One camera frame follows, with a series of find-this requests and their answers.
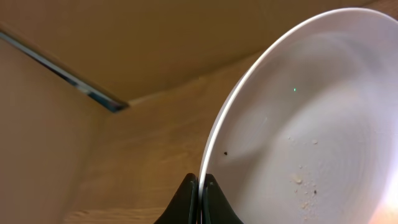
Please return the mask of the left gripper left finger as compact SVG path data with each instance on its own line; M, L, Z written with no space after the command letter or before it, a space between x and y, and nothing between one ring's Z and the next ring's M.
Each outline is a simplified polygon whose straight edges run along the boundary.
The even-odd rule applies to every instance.
M197 206L198 180L195 174L188 173L154 224L196 224Z

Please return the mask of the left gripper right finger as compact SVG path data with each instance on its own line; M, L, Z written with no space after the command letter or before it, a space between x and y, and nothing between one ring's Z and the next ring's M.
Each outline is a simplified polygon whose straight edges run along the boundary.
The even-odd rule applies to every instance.
M205 176L201 199L201 222L203 224L243 224L212 174Z

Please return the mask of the white plate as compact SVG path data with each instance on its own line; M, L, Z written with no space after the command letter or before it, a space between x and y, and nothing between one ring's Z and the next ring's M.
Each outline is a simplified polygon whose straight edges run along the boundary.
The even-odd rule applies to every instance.
M396 223L397 21L335 9L277 39L216 117L200 198L207 174L243 223Z

